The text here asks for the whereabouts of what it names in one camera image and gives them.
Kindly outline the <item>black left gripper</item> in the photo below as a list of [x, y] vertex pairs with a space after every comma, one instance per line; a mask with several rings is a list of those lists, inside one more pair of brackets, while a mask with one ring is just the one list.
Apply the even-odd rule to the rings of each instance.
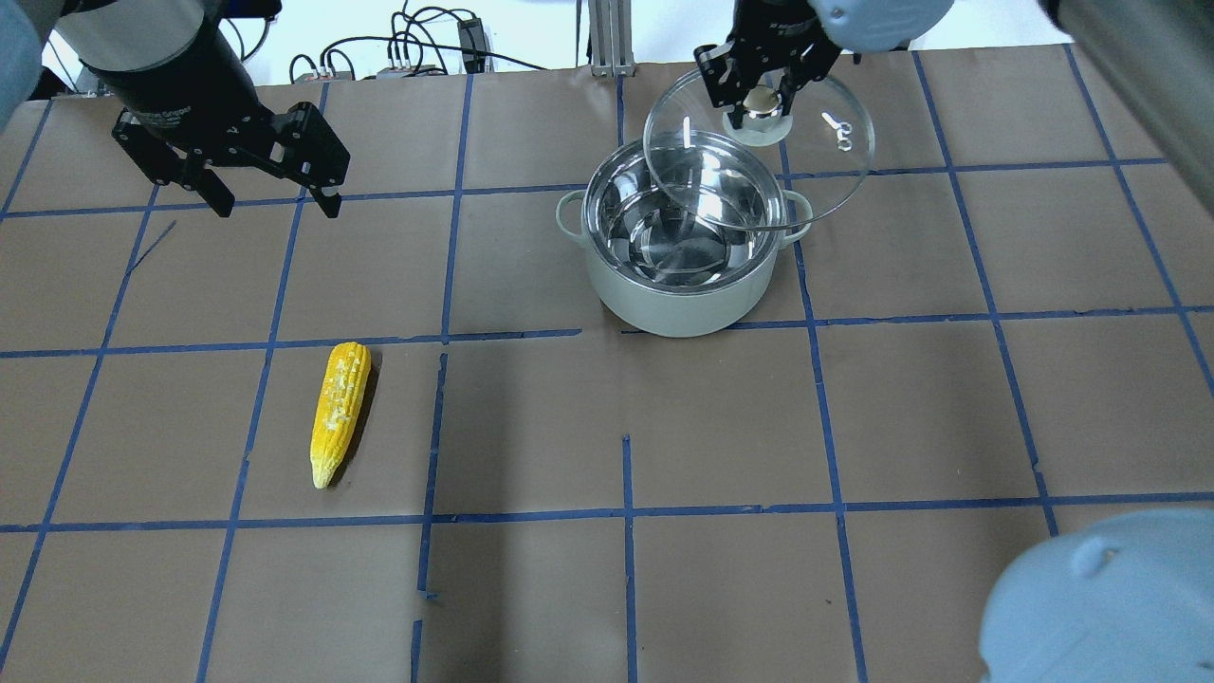
[[193, 106], [138, 116], [124, 108], [110, 136], [149, 180], [194, 192], [225, 220], [236, 198], [210, 167], [290, 178], [329, 220], [340, 214], [351, 153], [310, 99], [279, 113], [261, 104], [234, 114]]

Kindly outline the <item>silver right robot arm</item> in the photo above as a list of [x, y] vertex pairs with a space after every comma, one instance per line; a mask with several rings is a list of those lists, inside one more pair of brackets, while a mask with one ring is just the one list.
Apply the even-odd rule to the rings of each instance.
[[[841, 50], [897, 50], [949, 1], [737, 1], [720, 45], [694, 49], [694, 73], [737, 141], [781, 140], [795, 92], [822, 81]], [[1043, 1], [1129, 120], [1212, 207], [1212, 4]], [[745, 96], [785, 72], [778, 130], [749, 133]], [[985, 682], [1209, 682], [1212, 510], [1110, 516], [1040, 542], [1002, 573], [980, 628]]]

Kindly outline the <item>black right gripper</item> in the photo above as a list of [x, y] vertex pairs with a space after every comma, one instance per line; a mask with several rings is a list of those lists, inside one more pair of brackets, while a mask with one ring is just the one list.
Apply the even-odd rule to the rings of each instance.
[[792, 116], [795, 96], [809, 82], [823, 81], [836, 64], [840, 46], [826, 33], [809, 1], [737, 1], [728, 42], [694, 49], [711, 104], [738, 106], [750, 90], [747, 72], [783, 72], [778, 113]]

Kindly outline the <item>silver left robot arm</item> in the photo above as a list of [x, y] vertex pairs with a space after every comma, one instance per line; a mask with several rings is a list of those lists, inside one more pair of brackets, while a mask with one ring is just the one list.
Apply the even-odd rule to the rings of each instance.
[[219, 23], [221, 1], [5, 1], [2, 121], [36, 87], [58, 33], [121, 102], [112, 138], [153, 183], [195, 192], [220, 216], [236, 198], [221, 167], [254, 167], [304, 187], [337, 217], [350, 150], [320, 108], [261, 103]]

